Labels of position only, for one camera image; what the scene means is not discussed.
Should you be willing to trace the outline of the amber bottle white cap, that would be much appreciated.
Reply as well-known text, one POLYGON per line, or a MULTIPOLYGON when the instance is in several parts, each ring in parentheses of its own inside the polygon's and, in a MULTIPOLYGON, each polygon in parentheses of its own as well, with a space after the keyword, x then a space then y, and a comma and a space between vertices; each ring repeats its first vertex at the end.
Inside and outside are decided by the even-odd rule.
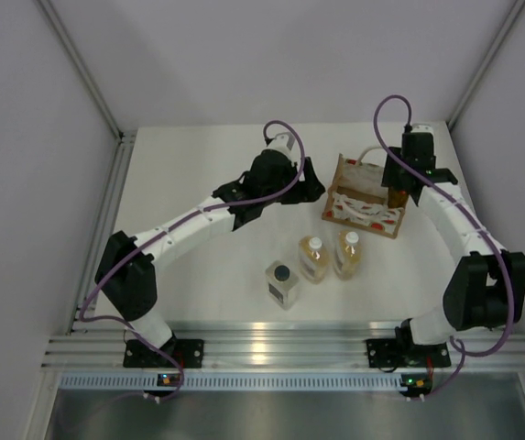
POLYGON ((329 266, 329 254, 320 238, 303 237, 299 242, 298 259, 304 278, 314 284, 323 281, 329 266))
POLYGON ((359 235, 351 230, 338 233, 334 251, 334 270, 344 281, 351 280, 359 268, 361 261, 361 246, 359 235))

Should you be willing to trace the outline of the clear square bottle black cap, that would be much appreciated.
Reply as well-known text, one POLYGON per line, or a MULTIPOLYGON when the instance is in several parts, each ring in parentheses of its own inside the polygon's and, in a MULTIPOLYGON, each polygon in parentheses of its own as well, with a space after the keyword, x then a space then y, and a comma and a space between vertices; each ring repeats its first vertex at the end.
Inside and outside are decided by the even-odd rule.
POLYGON ((285 263, 276 260, 266 271, 266 288, 270 298, 288 311, 295 303, 300 288, 298 275, 285 263))

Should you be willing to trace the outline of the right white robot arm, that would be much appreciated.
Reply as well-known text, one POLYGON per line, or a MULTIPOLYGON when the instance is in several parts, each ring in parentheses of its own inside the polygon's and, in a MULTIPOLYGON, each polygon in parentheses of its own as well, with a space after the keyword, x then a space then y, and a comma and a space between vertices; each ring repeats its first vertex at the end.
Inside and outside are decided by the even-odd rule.
POLYGON ((406 124, 401 145, 387 150, 384 187, 409 196, 432 221, 455 264, 439 304, 403 321, 395 330, 395 352, 416 364, 455 335, 473 328, 502 328, 481 357, 496 353, 522 315, 525 254, 507 251, 481 224, 458 180, 436 165, 432 129, 406 124))

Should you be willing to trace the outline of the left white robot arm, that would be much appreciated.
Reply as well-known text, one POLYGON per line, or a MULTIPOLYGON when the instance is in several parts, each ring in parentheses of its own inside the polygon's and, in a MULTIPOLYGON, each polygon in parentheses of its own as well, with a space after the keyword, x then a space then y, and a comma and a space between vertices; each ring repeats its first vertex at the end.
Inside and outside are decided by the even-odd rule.
POLYGON ((248 170, 187 214, 131 236, 115 232, 107 241, 93 291, 114 306, 114 321, 137 337, 156 366, 175 358, 177 344, 155 310, 158 271, 200 244, 257 220, 272 204, 314 203, 325 192, 294 130, 287 128, 265 142, 248 170))

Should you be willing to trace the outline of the yellow bottle red cap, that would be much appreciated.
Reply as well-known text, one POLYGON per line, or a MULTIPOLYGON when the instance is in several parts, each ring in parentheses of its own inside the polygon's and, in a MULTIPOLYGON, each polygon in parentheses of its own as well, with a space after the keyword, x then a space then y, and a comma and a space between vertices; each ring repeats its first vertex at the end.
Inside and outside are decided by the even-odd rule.
POLYGON ((388 208, 400 209, 405 208, 409 199, 409 195, 404 190, 397 190, 393 187, 388 187, 388 208))

